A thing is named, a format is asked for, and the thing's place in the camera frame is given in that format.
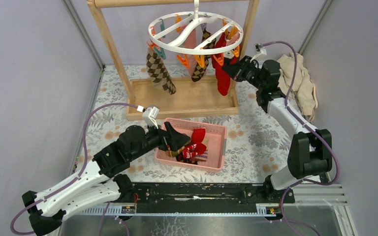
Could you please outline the plain red sock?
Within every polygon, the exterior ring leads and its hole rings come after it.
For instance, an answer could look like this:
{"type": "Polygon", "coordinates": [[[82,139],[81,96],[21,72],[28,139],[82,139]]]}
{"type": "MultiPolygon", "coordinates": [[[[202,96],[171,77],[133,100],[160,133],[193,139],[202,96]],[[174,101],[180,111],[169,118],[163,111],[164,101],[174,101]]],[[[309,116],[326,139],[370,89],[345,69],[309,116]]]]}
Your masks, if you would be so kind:
{"type": "MultiPolygon", "coordinates": [[[[240,37],[240,34],[237,32],[234,34],[230,39],[227,39],[227,36],[225,33],[223,33],[219,40],[215,43],[215,48],[221,48],[228,45],[234,44],[235,41],[237,41],[240,37]]],[[[214,54],[212,56],[211,62],[212,66],[215,69],[215,76],[218,81],[218,92],[222,96],[226,96],[228,94],[228,90],[230,87],[230,76],[228,76],[222,69],[223,65],[230,65],[235,64],[238,60],[238,57],[234,56],[233,52],[231,50],[225,52],[225,53],[218,53],[214,54]]]]}

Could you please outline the red white patterned sock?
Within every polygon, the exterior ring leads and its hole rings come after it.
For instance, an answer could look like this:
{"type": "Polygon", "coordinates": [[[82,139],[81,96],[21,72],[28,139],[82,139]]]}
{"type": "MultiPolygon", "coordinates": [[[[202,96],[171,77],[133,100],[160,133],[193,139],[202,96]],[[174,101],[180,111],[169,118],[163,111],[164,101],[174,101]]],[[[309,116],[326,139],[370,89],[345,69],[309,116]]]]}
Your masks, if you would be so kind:
{"type": "Polygon", "coordinates": [[[185,146],[185,149],[182,153],[189,155],[190,153],[197,153],[198,155],[202,155],[207,153],[207,145],[205,144],[206,141],[206,129],[205,128],[198,128],[194,129],[191,135],[191,141],[188,145],[185,146]]]}

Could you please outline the beige purple striped sock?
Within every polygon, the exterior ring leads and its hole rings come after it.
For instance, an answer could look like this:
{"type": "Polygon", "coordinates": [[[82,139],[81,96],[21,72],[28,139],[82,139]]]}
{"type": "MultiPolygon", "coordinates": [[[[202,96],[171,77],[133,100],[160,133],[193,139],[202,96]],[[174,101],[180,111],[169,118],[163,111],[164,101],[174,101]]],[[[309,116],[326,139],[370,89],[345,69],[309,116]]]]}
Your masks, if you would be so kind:
{"type": "Polygon", "coordinates": [[[204,153],[202,155],[197,155],[195,157],[195,160],[196,161],[207,161],[208,160],[208,155],[206,153],[204,153]]]}

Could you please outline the black red yellow argyle sock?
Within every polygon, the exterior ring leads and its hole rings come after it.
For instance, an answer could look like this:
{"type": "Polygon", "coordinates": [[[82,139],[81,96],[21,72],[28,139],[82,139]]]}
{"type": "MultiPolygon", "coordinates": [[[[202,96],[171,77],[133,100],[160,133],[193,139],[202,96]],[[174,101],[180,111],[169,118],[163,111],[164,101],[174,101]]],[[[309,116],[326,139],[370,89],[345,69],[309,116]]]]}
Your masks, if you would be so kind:
{"type": "Polygon", "coordinates": [[[199,161],[203,161],[202,157],[195,153],[190,153],[189,155],[180,153],[176,156],[177,162],[197,165],[199,161]]]}

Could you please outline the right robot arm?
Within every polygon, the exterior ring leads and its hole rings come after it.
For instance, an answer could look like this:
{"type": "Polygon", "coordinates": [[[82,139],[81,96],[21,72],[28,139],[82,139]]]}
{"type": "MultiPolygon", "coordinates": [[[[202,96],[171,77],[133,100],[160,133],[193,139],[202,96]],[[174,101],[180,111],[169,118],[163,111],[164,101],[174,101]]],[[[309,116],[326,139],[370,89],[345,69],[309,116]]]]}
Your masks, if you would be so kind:
{"type": "Polygon", "coordinates": [[[281,73],[277,61],[269,59],[258,66],[256,60],[245,56],[235,64],[224,65],[222,69],[234,81],[246,81],[257,88],[258,105],[291,138],[287,166],[265,180],[262,195],[266,201],[274,203],[282,196],[282,190],[307,177],[332,170],[331,133],[316,128],[289,106],[286,95],[279,88],[281,73]]]}

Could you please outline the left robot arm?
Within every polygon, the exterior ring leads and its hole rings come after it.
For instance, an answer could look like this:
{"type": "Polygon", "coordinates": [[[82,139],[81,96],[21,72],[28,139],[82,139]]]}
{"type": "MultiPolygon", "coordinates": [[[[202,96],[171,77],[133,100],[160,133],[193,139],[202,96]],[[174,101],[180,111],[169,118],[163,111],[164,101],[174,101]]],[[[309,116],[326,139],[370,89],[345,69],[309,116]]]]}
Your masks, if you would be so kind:
{"type": "Polygon", "coordinates": [[[103,202],[129,201],[133,186],[121,172],[135,159],[156,148],[177,151],[190,141],[170,122],[165,128],[129,126],[118,139],[103,148],[84,167],[58,184],[41,192],[28,191],[22,195],[28,209],[33,233],[44,236],[56,230],[69,217],[103,202]]]}

